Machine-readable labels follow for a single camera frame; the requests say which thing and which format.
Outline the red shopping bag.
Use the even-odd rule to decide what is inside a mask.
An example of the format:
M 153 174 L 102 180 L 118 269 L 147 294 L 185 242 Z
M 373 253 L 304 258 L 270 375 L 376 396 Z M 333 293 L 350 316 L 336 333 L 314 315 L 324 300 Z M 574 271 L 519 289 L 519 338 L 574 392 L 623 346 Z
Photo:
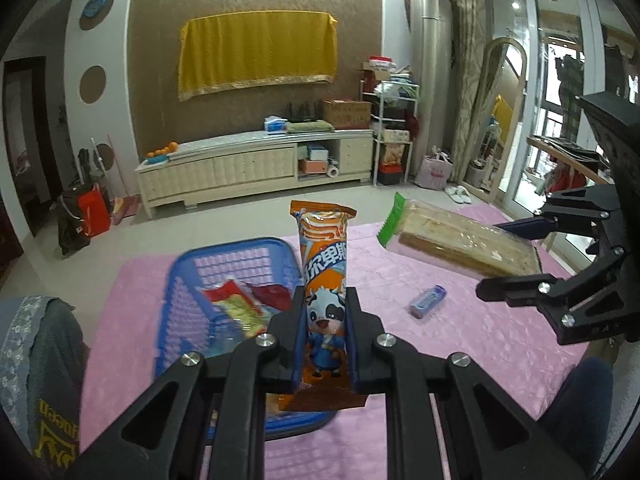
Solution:
M 93 185 L 91 191 L 78 197 L 78 207 L 85 235 L 95 237 L 110 229 L 111 216 L 107 211 L 99 185 Z

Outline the white slippers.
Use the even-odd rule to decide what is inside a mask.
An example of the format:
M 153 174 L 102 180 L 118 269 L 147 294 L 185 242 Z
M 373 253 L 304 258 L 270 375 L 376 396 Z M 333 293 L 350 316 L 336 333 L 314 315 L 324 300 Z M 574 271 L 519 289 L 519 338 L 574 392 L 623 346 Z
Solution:
M 471 205 L 472 198 L 468 190 L 462 185 L 448 185 L 445 188 L 445 193 L 449 196 L 450 200 L 459 205 Z

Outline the orange cartoon snack bar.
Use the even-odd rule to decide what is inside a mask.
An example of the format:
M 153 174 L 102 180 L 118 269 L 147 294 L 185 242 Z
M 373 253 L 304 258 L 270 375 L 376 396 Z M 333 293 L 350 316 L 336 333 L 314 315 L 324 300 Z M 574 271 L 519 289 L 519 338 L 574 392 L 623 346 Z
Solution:
M 290 215 L 298 235 L 304 278 L 306 342 L 296 393 L 280 396 L 284 412 L 334 412 L 362 408 L 352 391 L 346 353 L 347 227 L 355 209 L 294 200 Z

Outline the blue tissue pack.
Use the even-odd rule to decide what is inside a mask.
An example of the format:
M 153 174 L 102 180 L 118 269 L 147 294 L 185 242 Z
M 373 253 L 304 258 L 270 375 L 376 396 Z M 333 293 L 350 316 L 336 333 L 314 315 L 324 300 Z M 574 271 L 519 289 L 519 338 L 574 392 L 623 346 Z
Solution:
M 264 130 L 268 134 L 282 133 L 286 131 L 288 120 L 279 116 L 268 116 L 264 119 Z

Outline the black bag on floor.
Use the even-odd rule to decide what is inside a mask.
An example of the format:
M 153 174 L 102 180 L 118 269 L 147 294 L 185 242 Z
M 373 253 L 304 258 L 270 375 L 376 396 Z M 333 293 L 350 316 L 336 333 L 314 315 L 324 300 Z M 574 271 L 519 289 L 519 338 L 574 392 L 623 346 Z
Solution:
M 90 245 L 90 237 L 84 231 L 85 221 L 78 205 L 78 195 L 73 190 L 65 190 L 58 196 L 55 217 L 58 247 L 63 257 Z

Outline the wooden clothes drying rack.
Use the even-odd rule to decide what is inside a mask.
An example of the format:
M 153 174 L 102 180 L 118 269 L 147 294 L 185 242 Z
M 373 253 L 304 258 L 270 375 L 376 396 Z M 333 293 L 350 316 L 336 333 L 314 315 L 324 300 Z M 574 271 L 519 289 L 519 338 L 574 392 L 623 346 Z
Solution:
M 526 142 L 539 153 L 546 154 L 551 162 L 552 169 L 542 177 L 540 190 L 544 195 L 584 188 L 589 182 L 613 182 L 608 160 L 598 151 L 581 148 L 563 138 L 548 136 L 529 136 Z

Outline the green folded towel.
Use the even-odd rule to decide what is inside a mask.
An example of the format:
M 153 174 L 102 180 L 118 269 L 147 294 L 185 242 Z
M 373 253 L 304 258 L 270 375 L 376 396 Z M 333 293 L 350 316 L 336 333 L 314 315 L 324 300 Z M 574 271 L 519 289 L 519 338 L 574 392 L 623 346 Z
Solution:
M 312 120 L 311 122 L 287 122 L 285 126 L 287 134 L 333 132 L 334 127 L 325 120 Z

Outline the cardboard box on cabinet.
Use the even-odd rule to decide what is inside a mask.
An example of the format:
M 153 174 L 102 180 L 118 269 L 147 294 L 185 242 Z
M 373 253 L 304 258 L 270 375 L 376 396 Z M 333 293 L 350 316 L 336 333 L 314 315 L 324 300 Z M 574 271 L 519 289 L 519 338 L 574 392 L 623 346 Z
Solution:
M 336 130 L 367 129 L 371 120 L 368 101 L 324 100 L 322 119 Z

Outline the clear pack blue biscuits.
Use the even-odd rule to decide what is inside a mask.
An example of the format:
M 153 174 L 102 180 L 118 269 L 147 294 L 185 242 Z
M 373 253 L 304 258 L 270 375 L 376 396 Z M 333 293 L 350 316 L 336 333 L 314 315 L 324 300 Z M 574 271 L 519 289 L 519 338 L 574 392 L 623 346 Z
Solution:
M 217 328 L 215 333 L 209 336 L 205 355 L 208 358 L 213 358 L 214 356 L 223 356 L 231 353 L 239 344 L 242 344 L 244 339 L 242 330 L 231 325 Z

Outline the silver standing air conditioner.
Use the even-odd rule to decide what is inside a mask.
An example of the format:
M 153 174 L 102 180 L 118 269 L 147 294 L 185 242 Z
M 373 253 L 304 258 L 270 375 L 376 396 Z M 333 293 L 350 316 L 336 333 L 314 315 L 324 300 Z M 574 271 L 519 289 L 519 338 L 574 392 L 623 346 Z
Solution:
M 410 174 L 425 155 L 442 147 L 450 83 L 452 9 L 450 0 L 410 0 L 411 76 L 419 86 Z

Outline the patterned beige curtain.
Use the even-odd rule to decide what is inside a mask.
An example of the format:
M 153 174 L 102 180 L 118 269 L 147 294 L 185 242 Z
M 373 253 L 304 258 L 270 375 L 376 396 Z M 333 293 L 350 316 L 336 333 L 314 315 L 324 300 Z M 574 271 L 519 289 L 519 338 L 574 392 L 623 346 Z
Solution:
M 454 4 L 454 54 L 457 66 L 457 116 L 452 141 L 454 169 L 459 182 L 468 164 L 475 101 L 486 46 L 486 0 L 452 0 Z

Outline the green-end wafer cracker pack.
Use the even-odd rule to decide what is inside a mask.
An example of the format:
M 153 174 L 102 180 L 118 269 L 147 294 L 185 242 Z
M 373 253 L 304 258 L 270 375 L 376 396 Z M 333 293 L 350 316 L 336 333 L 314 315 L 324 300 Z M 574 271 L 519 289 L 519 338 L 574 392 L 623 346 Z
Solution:
M 528 240 L 399 193 L 378 242 L 389 252 L 478 280 L 541 271 L 537 248 Z

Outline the red yellow snack pouch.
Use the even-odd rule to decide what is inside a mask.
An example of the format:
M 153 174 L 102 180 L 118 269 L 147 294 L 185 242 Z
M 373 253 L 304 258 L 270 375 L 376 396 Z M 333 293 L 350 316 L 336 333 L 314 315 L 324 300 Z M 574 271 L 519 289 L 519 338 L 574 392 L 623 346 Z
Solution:
M 242 330 L 245 338 L 265 333 L 270 313 L 253 296 L 248 288 L 234 278 L 209 288 L 200 288 L 200 293 L 212 308 L 209 317 L 212 335 L 217 328 L 231 325 Z

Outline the grey lace-trimmed cloth chair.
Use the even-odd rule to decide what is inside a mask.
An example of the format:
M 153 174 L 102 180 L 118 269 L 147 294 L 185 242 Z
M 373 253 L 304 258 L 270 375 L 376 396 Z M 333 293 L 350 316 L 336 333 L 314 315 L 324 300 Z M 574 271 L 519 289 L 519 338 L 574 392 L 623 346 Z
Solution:
M 62 479 L 79 455 L 88 347 L 58 297 L 1 301 L 1 477 Z

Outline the blue plastic basket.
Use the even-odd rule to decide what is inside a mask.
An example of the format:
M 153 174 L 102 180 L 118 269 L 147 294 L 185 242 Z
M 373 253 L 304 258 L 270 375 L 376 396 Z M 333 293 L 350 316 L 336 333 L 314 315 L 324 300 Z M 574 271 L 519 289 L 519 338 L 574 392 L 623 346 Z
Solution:
M 155 375 L 188 352 L 221 356 L 263 333 L 273 315 L 292 306 L 301 284 L 294 250 L 280 238 L 259 237 L 185 252 L 167 275 Z

